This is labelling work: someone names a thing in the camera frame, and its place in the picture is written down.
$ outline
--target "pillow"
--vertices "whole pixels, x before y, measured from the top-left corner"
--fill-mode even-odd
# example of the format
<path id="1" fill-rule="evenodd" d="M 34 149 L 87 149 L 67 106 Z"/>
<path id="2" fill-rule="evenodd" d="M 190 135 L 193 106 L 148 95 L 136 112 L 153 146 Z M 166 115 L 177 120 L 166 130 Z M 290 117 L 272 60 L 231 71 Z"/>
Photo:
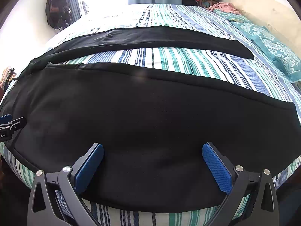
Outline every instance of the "pillow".
<path id="1" fill-rule="evenodd" d="M 290 82 L 301 81 L 300 58 L 290 48 L 270 34 L 266 28 L 246 23 L 231 22 L 231 24 L 239 29 L 249 40 L 254 41 Z"/>
<path id="2" fill-rule="evenodd" d="M 222 12 L 219 9 L 214 9 L 213 10 L 214 13 L 216 13 L 217 15 L 223 17 L 224 19 L 228 20 L 229 22 L 239 22 L 239 23 L 250 23 L 252 24 L 252 22 L 250 20 L 248 20 L 245 16 L 243 15 L 237 15 L 234 13 L 226 13 L 226 12 Z"/>

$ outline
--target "blue and white striped blanket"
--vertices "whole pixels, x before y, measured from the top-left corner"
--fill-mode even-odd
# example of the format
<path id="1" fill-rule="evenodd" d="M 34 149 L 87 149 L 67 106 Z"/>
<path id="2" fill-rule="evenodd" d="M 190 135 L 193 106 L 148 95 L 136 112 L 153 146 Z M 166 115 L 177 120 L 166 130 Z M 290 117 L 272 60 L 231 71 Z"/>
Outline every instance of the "blue and white striped blanket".
<path id="1" fill-rule="evenodd" d="M 298 90 L 275 68 L 273 63 L 257 46 L 245 38 L 227 20 L 200 7 L 168 4 L 135 4 L 122 8 L 117 13 L 112 12 L 111 16 L 87 16 L 53 37 L 46 44 L 45 51 L 58 46 L 63 41 L 84 34 L 106 31 L 113 28 L 154 25 L 191 29 L 216 37 L 238 40 L 251 50 L 255 60 L 243 59 L 209 50 L 164 47 L 102 52 L 62 63 L 118 62 L 218 78 L 244 88 L 264 93 L 279 100 L 294 102 L 298 118 L 301 120 L 301 95 Z M 0 143 L 0 153 L 4 156 L 16 175 L 28 187 L 31 187 L 34 173 L 19 163 L 7 150 L 4 143 Z M 301 156 L 292 161 L 292 164 L 288 168 L 273 178 L 276 189 L 292 175 L 300 163 Z M 57 195 L 63 205 L 64 200 L 62 195 L 59 192 Z M 235 217 L 241 215 L 246 201 L 247 197 L 242 200 Z M 84 202 L 101 225 L 112 226 L 137 226 L 139 224 L 143 226 L 204 225 L 217 209 L 217 207 L 212 207 L 183 213 L 163 214 L 124 211 L 86 200 L 84 200 Z M 64 211 L 66 214 L 69 214 L 67 206 L 64 206 Z"/>

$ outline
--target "metal screw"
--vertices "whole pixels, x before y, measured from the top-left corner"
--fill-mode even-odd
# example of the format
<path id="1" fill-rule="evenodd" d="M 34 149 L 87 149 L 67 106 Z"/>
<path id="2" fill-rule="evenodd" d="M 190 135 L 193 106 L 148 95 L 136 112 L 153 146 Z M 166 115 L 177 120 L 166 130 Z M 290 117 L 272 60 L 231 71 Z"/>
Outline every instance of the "metal screw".
<path id="1" fill-rule="evenodd" d="M 66 166 L 63 168 L 63 172 L 70 172 L 71 167 L 70 166 Z"/>
<path id="2" fill-rule="evenodd" d="M 236 169 L 237 171 L 239 171 L 239 172 L 242 172 L 242 171 L 243 171 L 243 167 L 240 166 L 240 165 L 236 166 L 235 169 Z"/>
<path id="3" fill-rule="evenodd" d="M 266 174 L 266 175 L 270 175 L 270 171 L 268 169 L 264 169 L 263 172 Z"/>
<path id="4" fill-rule="evenodd" d="M 36 174 L 37 174 L 37 176 L 41 176 L 43 174 L 43 171 L 42 170 L 38 170 Z"/>

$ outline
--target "black cloth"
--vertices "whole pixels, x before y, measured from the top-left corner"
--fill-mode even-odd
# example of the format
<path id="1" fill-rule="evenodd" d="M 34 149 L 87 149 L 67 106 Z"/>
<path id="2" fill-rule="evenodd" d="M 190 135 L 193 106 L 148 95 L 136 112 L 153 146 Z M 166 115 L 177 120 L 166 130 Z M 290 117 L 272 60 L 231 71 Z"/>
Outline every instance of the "black cloth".
<path id="1" fill-rule="evenodd" d="M 199 6 L 196 0 L 182 0 L 184 6 Z"/>
<path id="2" fill-rule="evenodd" d="M 162 25 L 118 28 L 65 41 L 42 56 L 31 60 L 20 77 L 44 69 L 48 62 L 57 64 L 93 53 L 148 47 L 205 49 L 254 59 L 251 51 L 237 40 L 219 38 L 194 30 Z"/>
<path id="3" fill-rule="evenodd" d="M 0 114 L 27 118 L 5 145 L 34 172 L 60 171 L 101 143 L 104 159 L 82 197 L 124 210 L 220 204 L 225 194 L 202 158 L 208 141 L 234 165 L 272 176 L 301 154 L 294 103 L 121 63 L 49 63 L 16 83 Z"/>

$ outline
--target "pink cloth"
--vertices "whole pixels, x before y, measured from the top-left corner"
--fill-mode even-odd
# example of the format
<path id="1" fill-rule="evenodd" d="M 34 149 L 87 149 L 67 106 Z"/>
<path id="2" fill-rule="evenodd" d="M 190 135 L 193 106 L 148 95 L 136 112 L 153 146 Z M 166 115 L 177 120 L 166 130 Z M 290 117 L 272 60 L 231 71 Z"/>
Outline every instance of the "pink cloth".
<path id="1" fill-rule="evenodd" d="M 219 9 L 225 13 L 234 13 L 237 15 L 241 15 L 241 13 L 234 7 L 234 5 L 232 3 L 219 2 L 217 4 L 214 4 L 213 6 L 210 6 L 205 9 L 207 9 L 211 12 L 213 12 L 214 9 Z"/>

